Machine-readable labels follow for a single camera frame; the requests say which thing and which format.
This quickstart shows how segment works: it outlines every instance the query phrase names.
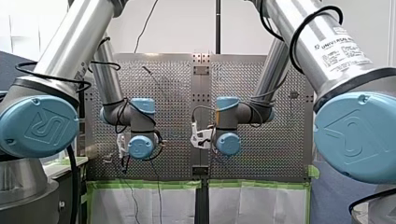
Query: silver robot arm segment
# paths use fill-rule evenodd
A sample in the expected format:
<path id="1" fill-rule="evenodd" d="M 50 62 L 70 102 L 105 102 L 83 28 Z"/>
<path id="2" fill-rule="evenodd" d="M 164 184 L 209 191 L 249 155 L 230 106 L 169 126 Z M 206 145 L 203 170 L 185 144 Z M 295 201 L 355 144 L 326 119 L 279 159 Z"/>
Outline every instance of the silver robot arm segment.
<path id="1" fill-rule="evenodd" d="M 340 25 L 338 7 L 318 0 L 251 1 L 273 20 L 293 65 L 318 96 L 314 140 L 326 161 L 362 182 L 396 182 L 396 69 L 375 66 Z"/>
<path id="2" fill-rule="evenodd" d="M 103 122 L 117 127 L 130 126 L 131 140 L 127 151 L 137 160 L 147 160 L 154 148 L 161 143 L 161 135 L 155 130 L 155 104 L 150 98 L 124 98 L 117 70 L 106 63 L 112 63 L 113 56 L 109 41 L 99 46 L 94 55 L 92 71 L 99 91 L 103 108 L 100 118 Z"/>
<path id="3" fill-rule="evenodd" d="M 71 6 L 33 75 L 15 80 L 0 104 L 0 148 L 17 158 L 64 150 L 78 133 L 76 83 L 82 80 L 118 1 L 79 0 Z"/>
<path id="4" fill-rule="evenodd" d="M 286 80 L 289 68 L 289 49 L 280 40 L 275 40 L 265 61 L 254 96 L 242 103 L 238 97 L 217 99 L 218 120 L 216 126 L 216 148 L 232 156 L 240 150 L 237 135 L 238 124 L 259 124 L 271 121 L 275 116 L 273 105 L 276 91 Z"/>

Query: cable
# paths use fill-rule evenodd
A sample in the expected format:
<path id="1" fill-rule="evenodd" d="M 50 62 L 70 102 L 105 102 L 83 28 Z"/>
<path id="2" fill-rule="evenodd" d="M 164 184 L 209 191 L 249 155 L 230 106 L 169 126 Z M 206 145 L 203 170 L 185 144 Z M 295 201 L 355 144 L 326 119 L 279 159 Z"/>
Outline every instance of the cable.
<path id="1" fill-rule="evenodd" d="M 127 128 L 127 126 L 124 126 L 124 127 L 121 129 L 121 131 L 119 131 L 119 128 L 118 128 L 118 126 L 121 125 L 120 118 L 121 118 L 123 112 L 125 111 L 125 108 L 126 108 L 126 106 L 128 105 L 128 102 L 129 102 L 129 100 L 128 100 L 127 97 L 124 98 L 124 101 L 125 101 L 124 105 L 121 106 L 121 107 L 119 107 L 119 110 L 117 111 L 116 125 L 114 125 L 114 129 L 115 129 L 115 132 L 116 132 L 116 133 L 123 133 L 123 132 L 125 131 L 125 129 Z"/>
<path id="2" fill-rule="evenodd" d="M 271 23 L 269 23 L 269 21 L 268 21 L 269 26 L 267 25 L 267 23 L 265 23 L 265 20 L 263 19 L 263 17 L 264 17 L 263 14 L 264 14 L 264 13 L 262 12 L 262 7 L 264 6 L 263 2 L 264 2 L 264 0 L 262 0 L 262 1 L 260 2 L 260 9 L 259 9 L 260 21 L 262 22 L 262 26 L 265 28 L 265 30 L 266 30 L 268 33 L 270 33 L 271 35 L 273 35 L 275 38 L 277 38 L 277 39 L 280 40 L 280 41 L 284 41 L 282 36 L 280 36 L 280 35 L 278 35 L 277 33 L 274 32 L 274 30 L 273 30 L 272 27 L 271 27 Z"/>
<path id="3" fill-rule="evenodd" d="M 262 126 L 262 124 L 264 123 L 264 120 L 263 120 L 263 118 L 262 118 L 262 114 L 259 112 L 259 110 L 257 110 L 254 106 L 252 106 L 252 105 L 250 105 L 249 103 L 246 103 L 246 102 L 241 102 L 241 104 L 243 104 L 243 105 L 247 105 L 252 111 L 254 111 L 254 113 L 256 113 L 258 116 L 259 116 L 259 118 L 260 118 L 260 123 L 258 124 L 258 125 L 253 125 L 252 123 L 249 123 L 249 125 L 251 126 L 251 127 L 253 127 L 253 128 L 260 128 L 261 126 Z"/>
<path id="4" fill-rule="evenodd" d="M 99 49 L 100 47 L 102 47 L 102 45 L 105 44 L 107 41 L 110 41 L 110 36 L 107 36 L 107 37 L 103 38 L 103 39 L 100 41 L 99 46 L 98 46 L 98 49 Z M 98 62 L 98 61 L 91 61 L 91 63 L 97 63 L 97 64 L 103 64 L 103 65 L 113 65 L 113 66 L 116 66 L 116 67 L 114 68 L 116 71 L 120 71 L 120 70 L 121 70 L 121 66 L 120 66 L 119 63 L 105 63 L 105 62 Z M 90 71 L 91 73 L 93 73 L 93 71 L 91 70 L 91 68 L 90 68 L 89 66 L 88 66 L 88 71 Z"/>
<path id="5" fill-rule="evenodd" d="M 78 168 L 76 158 L 72 146 L 67 147 L 67 154 L 70 160 L 70 169 L 72 172 L 72 212 L 70 217 L 70 224 L 75 224 L 78 215 Z"/>
<path id="6" fill-rule="evenodd" d="M 88 82 L 88 81 L 84 81 L 84 80 L 78 81 L 78 80 L 67 79 L 67 78 L 63 78 L 63 77 L 52 77 L 52 76 L 48 76 L 48 75 L 38 74 L 38 73 L 35 73 L 35 72 L 30 71 L 30 70 L 22 68 L 24 66 L 30 66 L 30 65 L 37 65 L 37 62 L 18 63 L 17 65 L 15 65 L 15 69 L 17 69 L 18 71 L 23 72 L 25 74 L 32 75 L 34 77 L 40 77 L 40 78 L 44 78 L 44 79 L 53 79 L 53 80 L 58 80 L 58 81 L 63 81 L 63 82 L 70 82 L 70 83 L 77 83 L 77 84 L 85 86 L 85 87 L 83 87 L 81 89 L 78 89 L 76 92 L 85 91 L 85 90 L 89 89 L 92 86 L 91 82 Z"/>
<path id="7" fill-rule="evenodd" d="M 348 207 L 348 209 L 349 209 L 349 214 L 352 215 L 352 211 L 353 211 L 354 207 L 355 207 L 356 205 L 358 205 L 358 204 L 366 203 L 366 202 L 368 202 L 368 201 L 371 201 L 371 200 L 377 199 L 377 198 L 385 198 L 385 197 L 388 197 L 388 196 L 394 195 L 394 194 L 396 194 L 396 189 L 388 189 L 388 190 L 385 190 L 385 191 L 382 191 L 382 192 L 379 192 L 379 193 L 376 193 L 376 194 L 372 194 L 372 195 L 367 196 L 367 197 L 365 197 L 365 198 L 359 199 L 359 200 L 357 200 L 356 202 L 352 203 L 352 204 Z"/>
<path id="8" fill-rule="evenodd" d="M 157 159 L 157 157 L 161 155 L 162 152 L 163 152 L 163 146 L 160 146 L 160 150 L 158 150 L 157 155 L 150 157 L 148 159 L 144 159 L 143 161 L 154 161 L 155 159 Z"/>
<path id="9" fill-rule="evenodd" d="M 113 163 L 113 165 L 114 165 L 114 170 L 120 175 L 120 169 L 117 168 L 116 163 L 114 163 L 114 161 L 111 161 L 111 163 Z M 134 196 L 134 189 L 131 187 L 131 185 L 129 185 L 129 183 L 125 179 L 120 178 L 120 180 L 124 184 L 126 184 L 128 186 L 128 188 L 131 190 L 131 196 L 132 196 L 132 199 L 134 200 L 134 205 L 135 205 L 135 207 L 134 207 L 135 208 L 135 210 L 134 210 L 134 219 L 136 220 L 137 224 L 140 224 L 139 219 L 137 218 L 137 215 L 139 214 L 139 204 L 137 203 L 137 199 Z"/>
<path id="10" fill-rule="evenodd" d="M 132 103 L 129 103 L 129 105 L 131 105 L 137 112 L 139 112 L 141 115 L 143 115 L 144 117 L 146 117 L 147 119 L 151 120 L 151 122 L 154 124 L 154 126 L 157 125 L 157 122 L 155 122 L 155 120 L 150 117 L 149 115 L 147 115 L 145 112 L 141 111 L 137 106 L 135 106 Z"/>
<path id="11" fill-rule="evenodd" d="M 195 122 L 195 110 L 197 110 L 198 108 L 202 108 L 202 109 L 207 109 L 207 110 L 212 110 L 212 111 L 217 111 L 217 109 L 214 109 L 212 107 L 209 106 L 205 106 L 205 105 L 198 105 L 196 106 L 191 113 L 191 122 Z"/>
<path id="12" fill-rule="evenodd" d="M 140 33 L 139 37 L 137 38 L 136 47 L 134 47 L 134 53 L 137 52 L 137 48 L 139 47 L 140 37 L 142 37 L 143 33 L 145 33 L 146 27 L 148 26 L 148 23 L 149 23 L 149 18 L 151 17 L 152 12 L 154 11 L 155 6 L 157 6 L 157 3 L 158 3 L 158 0 L 155 0 L 154 5 L 152 6 L 150 13 L 148 14 L 148 18 L 146 19 L 145 25 L 143 26 L 143 30 L 142 30 L 142 32 Z"/>
<path id="13" fill-rule="evenodd" d="M 296 29 L 296 31 L 293 34 L 293 37 L 291 38 L 290 47 L 289 47 L 290 61 L 291 61 L 291 64 L 293 64 L 293 66 L 296 68 L 296 70 L 299 71 L 301 74 L 304 73 L 303 69 L 300 67 L 299 64 L 297 64 L 295 56 L 294 56 L 294 51 L 296 49 L 298 38 L 300 37 L 300 34 L 303 31 L 303 29 L 305 28 L 305 26 L 309 24 L 309 22 L 314 20 L 320 13 L 322 13 L 324 11 L 328 11 L 328 10 L 332 10 L 332 11 L 335 11 L 336 13 L 338 13 L 339 23 L 340 24 L 343 23 L 344 15 L 343 15 L 343 11 L 339 7 L 335 7 L 335 6 L 322 7 L 318 11 L 307 16 L 304 19 L 304 21 L 300 24 L 300 26 Z"/>
<path id="14" fill-rule="evenodd" d="M 258 100 L 255 100 L 255 99 L 256 99 L 256 98 L 262 98 L 262 97 L 264 97 L 264 96 L 273 94 L 273 93 L 275 93 L 276 91 L 278 91 L 278 90 L 283 86 L 283 84 L 285 84 L 287 77 L 288 77 L 288 74 L 286 74 L 286 75 L 283 77 L 282 81 L 279 82 L 279 84 L 278 84 L 273 90 L 268 91 L 268 92 L 266 92 L 266 93 L 264 93 L 264 94 L 261 94 L 261 95 L 251 96 L 251 97 L 250 97 L 250 102 L 253 103 L 253 104 L 255 104 L 255 105 L 260 105 L 260 106 L 264 106 L 264 107 L 268 107 L 268 106 L 269 106 L 269 107 L 272 107 L 272 106 L 274 106 L 275 100 L 268 102 L 268 101 L 258 101 Z"/>
<path id="15" fill-rule="evenodd" d="M 160 188 L 160 176 L 155 169 L 154 163 L 152 161 L 149 162 L 151 167 L 154 171 L 154 174 L 157 176 L 157 189 L 158 189 L 158 196 L 160 198 L 160 224 L 163 224 L 163 198 L 161 196 L 161 188 Z"/>

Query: metal post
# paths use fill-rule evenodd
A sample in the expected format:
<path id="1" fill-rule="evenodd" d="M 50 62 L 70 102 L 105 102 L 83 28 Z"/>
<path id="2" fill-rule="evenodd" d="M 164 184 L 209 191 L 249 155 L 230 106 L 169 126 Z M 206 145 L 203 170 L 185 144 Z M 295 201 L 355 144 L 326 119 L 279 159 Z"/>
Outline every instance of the metal post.
<path id="1" fill-rule="evenodd" d="M 216 0 L 216 54 L 221 54 L 221 0 Z"/>
<path id="2" fill-rule="evenodd" d="M 83 79 L 113 15 L 114 6 L 111 1 L 80 0 L 73 3 L 41 56 L 35 72 L 54 77 Z M 70 95 L 73 95 L 77 88 L 77 85 L 70 88 L 71 84 L 61 81 L 24 78 L 33 79 Z"/>
<path id="3" fill-rule="evenodd" d="M 268 57 L 265 60 L 264 69 L 262 70 L 262 75 L 254 94 L 260 96 L 273 91 L 283 80 L 288 69 L 289 48 L 284 42 L 275 38 Z M 276 93 L 273 92 L 263 97 L 255 98 L 254 100 L 257 102 L 272 102 L 275 96 Z"/>
<path id="4" fill-rule="evenodd" d="M 109 41 L 99 47 L 93 59 L 101 63 L 114 62 Z M 112 65 L 93 63 L 92 71 L 102 103 L 108 105 L 122 101 L 123 93 L 116 69 Z"/>

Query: green tape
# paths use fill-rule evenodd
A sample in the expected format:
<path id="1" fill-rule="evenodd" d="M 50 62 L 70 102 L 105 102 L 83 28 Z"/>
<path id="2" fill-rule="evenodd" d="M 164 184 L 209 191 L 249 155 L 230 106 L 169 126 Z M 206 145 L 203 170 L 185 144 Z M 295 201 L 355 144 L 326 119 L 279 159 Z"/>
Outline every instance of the green tape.
<path id="1" fill-rule="evenodd" d="M 308 165 L 308 175 L 310 177 L 313 177 L 315 179 L 319 179 L 320 176 L 320 171 L 317 167 L 315 167 L 314 165 Z"/>
<path id="2" fill-rule="evenodd" d="M 311 184 L 306 190 L 305 223 L 311 223 Z"/>
<path id="3" fill-rule="evenodd" d="M 157 182 L 147 180 L 107 180 L 107 181 L 91 181 L 87 185 L 92 189 L 157 189 L 160 185 L 160 189 L 198 189 L 200 188 L 200 181 L 169 181 L 169 182 Z"/>
<path id="4" fill-rule="evenodd" d="M 257 187 L 265 189 L 309 189 L 309 183 L 281 183 L 262 180 L 210 180 L 210 188 Z"/>

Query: perforated metal panel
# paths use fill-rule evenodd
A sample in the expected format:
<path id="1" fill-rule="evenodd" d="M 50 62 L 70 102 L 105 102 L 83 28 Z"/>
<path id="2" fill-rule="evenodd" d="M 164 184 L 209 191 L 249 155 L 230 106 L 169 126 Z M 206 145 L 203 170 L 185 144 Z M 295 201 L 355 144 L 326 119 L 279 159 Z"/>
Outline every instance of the perforated metal panel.
<path id="1" fill-rule="evenodd" d="M 238 96 L 247 102 L 263 66 L 264 60 L 258 56 L 212 57 L 212 105 L 218 96 Z M 292 92 L 298 92 L 298 97 L 292 99 Z M 312 109 L 305 105 L 312 105 L 312 100 L 304 75 L 291 68 L 276 97 L 275 119 L 260 128 L 239 125 L 241 152 L 231 158 L 212 153 L 211 177 L 304 181 L 310 162 L 307 151 L 311 150 L 304 142 L 309 137 L 304 128 L 312 130 L 312 125 L 304 125 L 312 120 Z"/>
<path id="2" fill-rule="evenodd" d="M 157 128 L 169 141 L 163 154 L 154 161 L 159 176 L 164 180 L 192 179 L 191 167 L 197 158 L 191 151 L 198 149 L 191 149 L 190 143 L 191 105 L 196 104 L 191 99 L 191 89 L 208 83 L 192 78 L 192 55 L 121 54 L 116 59 L 122 66 L 119 76 L 125 96 L 155 100 Z M 221 95 L 248 100 L 254 92 L 264 61 L 264 56 L 210 56 L 212 105 Z M 146 66 L 152 76 L 142 66 Z M 312 142 L 312 91 L 307 86 L 304 76 L 290 70 L 288 81 L 276 99 L 276 119 L 260 129 L 240 125 L 241 153 L 229 159 L 211 157 L 211 177 L 304 181 Z M 290 99 L 291 91 L 298 92 L 299 97 Z M 88 178 L 117 177 L 120 172 L 116 171 L 114 164 L 119 166 L 120 159 L 114 127 L 99 120 L 102 103 L 97 89 L 92 88 L 92 100 L 87 94 L 86 109 L 92 111 L 87 111 L 87 140 L 91 139 L 98 154 L 92 160 Z M 131 160 L 126 176 L 133 179 L 156 178 L 149 162 L 135 160 Z"/>
<path id="3" fill-rule="evenodd" d="M 161 179 L 179 180 L 191 178 L 190 137 L 190 55 L 119 55 L 120 83 L 128 98 L 149 97 L 155 100 L 157 129 L 168 141 L 166 148 L 153 163 Z M 142 66 L 146 66 L 150 75 Z M 92 101 L 93 137 L 98 151 L 91 166 L 89 179 L 112 178 L 120 175 L 114 161 L 120 165 L 114 127 L 99 119 L 102 103 L 94 87 Z M 128 173 L 133 179 L 156 179 L 148 161 L 131 160 Z"/>

